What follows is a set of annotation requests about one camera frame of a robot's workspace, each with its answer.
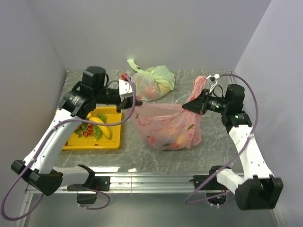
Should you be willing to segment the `pink plastic bag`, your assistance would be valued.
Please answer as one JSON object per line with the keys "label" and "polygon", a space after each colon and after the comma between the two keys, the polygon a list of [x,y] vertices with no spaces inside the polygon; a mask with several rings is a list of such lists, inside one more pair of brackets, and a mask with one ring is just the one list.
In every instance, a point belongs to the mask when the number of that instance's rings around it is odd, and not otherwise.
{"label": "pink plastic bag", "polygon": [[136,106],[131,115],[140,138],[156,150],[178,150],[201,142],[202,108],[193,111],[181,104],[147,103]]}

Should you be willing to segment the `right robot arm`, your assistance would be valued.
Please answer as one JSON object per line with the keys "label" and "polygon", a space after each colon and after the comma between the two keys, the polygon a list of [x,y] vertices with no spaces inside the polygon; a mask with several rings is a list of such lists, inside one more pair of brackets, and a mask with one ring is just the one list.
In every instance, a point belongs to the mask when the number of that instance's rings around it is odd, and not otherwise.
{"label": "right robot arm", "polygon": [[213,96],[209,89],[192,101],[183,104],[183,109],[197,114],[207,111],[220,113],[222,123],[232,139],[236,149],[236,158],[240,159],[244,176],[230,169],[230,163],[213,167],[209,177],[201,183],[185,200],[192,204],[191,198],[208,183],[214,189],[224,186],[232,192],[240,210],[269,210],[276,207],[283,189],[280,177],[274,177],[268,168],[254,137],[255,123],[243,110],[245,89],[241,85],[231,84],[225,96]]}

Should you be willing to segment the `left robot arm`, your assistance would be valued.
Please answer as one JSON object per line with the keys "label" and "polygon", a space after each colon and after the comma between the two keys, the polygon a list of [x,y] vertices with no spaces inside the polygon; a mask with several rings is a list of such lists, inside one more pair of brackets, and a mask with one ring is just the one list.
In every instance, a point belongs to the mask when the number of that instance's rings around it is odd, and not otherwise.
{"label": "left robot arm", "polygon": [[119,112],[140,104],[136,100],[135,85],[128,75],[122,76],[117,89],[108,88],[106,70],[89,66],[82,80],[59,102],[54,119],[35,148],[23,159],[15,160],[11,169],[29,185],[45,196],[54,194],[62,186],[80,185],[84,190],[95,186],[95,172],[85,165],[57,168],[54,163],[65,143],[87,115],[98,104],[116,105]]}

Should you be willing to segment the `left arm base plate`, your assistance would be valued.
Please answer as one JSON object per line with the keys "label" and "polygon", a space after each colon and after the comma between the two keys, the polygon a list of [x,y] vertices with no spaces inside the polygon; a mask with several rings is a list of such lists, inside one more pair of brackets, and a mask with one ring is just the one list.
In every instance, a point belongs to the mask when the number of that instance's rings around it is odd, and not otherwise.
{"label": "left arm base plate", "polygon": [[108,192],[110,188],[110,176],[95,176],[90,183],[74,184],[67,186],[67,191],[83,191],[83,190],[96,190]]}

